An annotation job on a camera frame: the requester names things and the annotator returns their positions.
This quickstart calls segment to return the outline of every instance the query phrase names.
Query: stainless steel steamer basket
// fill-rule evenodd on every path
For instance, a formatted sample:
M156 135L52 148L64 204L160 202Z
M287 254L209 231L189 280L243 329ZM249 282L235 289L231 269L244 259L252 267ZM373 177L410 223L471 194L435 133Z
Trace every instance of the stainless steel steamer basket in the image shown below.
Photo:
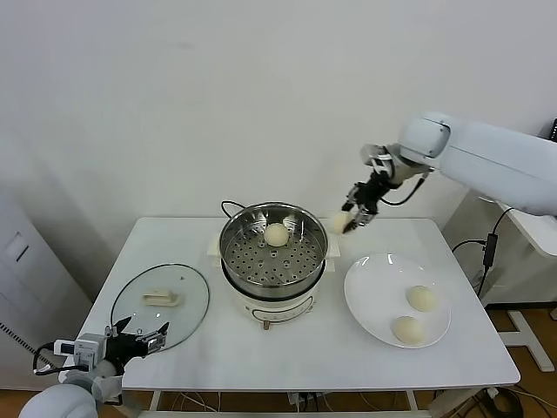
M280 223L290 233L281 247L268 246L263 232ZM248 206L220 233L222 265L231 284L257 300L293 299L311 289L325 267L327 235L307 210L286 203Z

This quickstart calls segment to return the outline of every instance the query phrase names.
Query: cable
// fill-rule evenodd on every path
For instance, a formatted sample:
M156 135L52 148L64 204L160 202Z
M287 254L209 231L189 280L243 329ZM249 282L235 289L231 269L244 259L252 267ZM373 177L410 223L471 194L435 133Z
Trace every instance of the cable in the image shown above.
M203 399L203 396L201 396L198 392L194 392L194 394L199 396L199 399L201 400L201 403L203 403L203 408L205 409L205 412L207 412L207 404L205 403L205 399Z
M319 412L319 403L317 402L317 392L311 392L313 402L315 402L315 411Z
M179 399L180 395L181 395L181 394L178 393L178 394L176 395L176 397L174 398L174 402L172 403L172 406L171 406L171 411L174 410L174 407L176 406L176 402L177 402L177 400Z
M307 410L308 394L307 392L302 392L300 394L302 395L302 398L304 398L304 409L302 409L302 412L305 412Z
M503 220L503 218L505 218L505 215L511 212L513 209L514 209L513 207L509 207L501 214L501 216L499 216L499 219L497 219L497 222L495 223L495 226L493 227L491 233L495 233L497 231L497 226L499 226L499 223Z
M481 289L483 289L484 287L484 283L486 282L486 276L487 276L487 272L489 271L489 267L485 267L484 266L484 273L481 276L481 280L480 280L480 287L478 288L478 292L476 292L476 294L478 295L478 297L480 297L481 295Z
M209 410L211 410L212 412L218 412L217 409L212 408L212 407L210 407L210 406L208 406L208 405L205 405L204 403L201 403L200 401L196 401L195 399L191 398L191 397L188 396L187 394L181 393L181 395L182 395L185 399L187 399L188 401L192 401L193 403L198 404L200 407L206 408L206 410L209 409Z
M524 389L524 388L523 388L521 385L519 385L518 383L515 384L514 386L516 386L518 389L522 390L523 392L526 392L527 394L532 394L530 391ZM538 399L536 399L536 398L533 398L533 399L534 399L536 402L538 402L538 405L540 405L540 407L541 407L544 411L546 411L546 415L547 415L547 416L550 416L550 417L552 416L551 413L547 410L547 408L543 405L543 403L541 403L541 402L540 402Z
M321 396L323 396L323 402L325 403L325 405L329 408L329 410L331 412L334 412L334 409L331 408L331 405L329 405L329 402L327 401L327 397L325 396L325 392L323 392L321 394Z
M507 388L497 388L497 390L499 391L497 396L505 399L510 410L499 409L492 397L488 395L480 398L480 402L486 407L487 412L496 418L523 418L524 409L522 409L519 397Z
M41 358L41 351L43 350L54 351L54 343L47 342L46 344L43 344L42 346L37 348L37 351L33 354L33 373L36 376L46 376L47 374L65 372L66 370L81 370L82 372L89 371L89 368L87 366L51 367L49 364L40 369L37 369L37 363Z
M360 393L359 393L359 396L364 400L364 402L365 402L370 408L373 408L373 409L375 409L376 411L380 411L379 408L377 408L375 405L373 405L372 403L370 403L370 402L366 399L366 397L364 396L364 394L362 394L362 393L360 392Z
M421 185L424 184L424 182L427 179L427 176L429 175L429 172L427 172L426 174L423 174L419 180L418 183L416 183L416 185L414 186L413 190L410 192L410 194L408 196L406 196L404 199L402 199L400 202L389 202L388 200L385 200L383 198L381 198L381 201L383 203L385 203L386 205L389 206L400 206L400 205L404 205L408 200L410 200L410 198L418 191L418 189L421 187Z
M461 246L464 246L465 244L470 244L470 243L481 244L483 246L486 244L486 242L483 239L467 239L466 241L459 242L456 246L454 246L453 249L451 250L451 252L454 253Z
M182 398L182 402L180 403L180 412L184 410L185 398Z
M511 389L511 388L508 388L507 390L510 390L511 392L515 392L516 394L523 394L523 395L525 395L525 396L530 396L531 398L534 398L535 400L537 400L537 401L539 401L539 402L545 403L546 405L548 405L548 406L551 407L551 408L557 409L557 406L554 405L553 403L549 403L549 402L546 401L545 399L540 398L539 396L536 396L535 394L531 394L530 392L522 392L522 391L520 391L520 390Z
M232 216L226 211L225 209L225 205L235 205L238 207L241 207L242 209L245 209L244 205L240 205L239 203L233 201L233 200L223 200L222 202L220 202L220 209L225 213L225 215L229 218L231 218Z

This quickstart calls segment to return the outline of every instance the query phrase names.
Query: white cabinet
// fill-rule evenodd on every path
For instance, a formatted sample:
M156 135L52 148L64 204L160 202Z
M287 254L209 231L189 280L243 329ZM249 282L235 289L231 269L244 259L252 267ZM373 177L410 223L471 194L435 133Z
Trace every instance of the white cabinet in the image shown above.
M32 352L46 342L75 338L90 309L91 302L35 227L0 192L0 388L56 383L55 374L32 373Z

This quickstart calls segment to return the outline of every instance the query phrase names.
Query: table leg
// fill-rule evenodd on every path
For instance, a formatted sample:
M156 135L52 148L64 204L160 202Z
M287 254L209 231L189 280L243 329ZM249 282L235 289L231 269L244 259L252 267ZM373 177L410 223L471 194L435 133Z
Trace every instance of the table leg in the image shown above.
M160 395L162 392L156 390L153 392L153 397L151 398L151 405L149 406L150 411L158 411L158 404L160 403Z
M410 405L410 410L418 411L418 402L416 402L416 398L414 397L413 390L406 391L406 398L408 398L408 404Z
M554 372L555 367L543 349L538 337L528 325L526 318L519 311L508 311L514 326L518 331L499 333L499 337L506 347L526 346L542 372Z
M457 408L463 402L466 402L480 390L481 388L446 390L438 397L436 397L432 403L429 404L429 413L431 414L432 418L440 418L441 416Z

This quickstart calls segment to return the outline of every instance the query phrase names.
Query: white plate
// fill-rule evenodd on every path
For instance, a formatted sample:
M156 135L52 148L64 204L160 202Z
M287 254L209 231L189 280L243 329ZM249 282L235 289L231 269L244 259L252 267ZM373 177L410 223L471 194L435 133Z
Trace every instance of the white plate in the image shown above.
M439 304L434 311L420 312L406 300L406 291L419 285L437 294ZM451 323L448 299L427 270L397 254L371 254L356 261L346 274L345 297L352 315L368 333L396 347L431 346L445 335ZM393 322L400 316L413 316L423 322L424 342L406 344L393 334Z

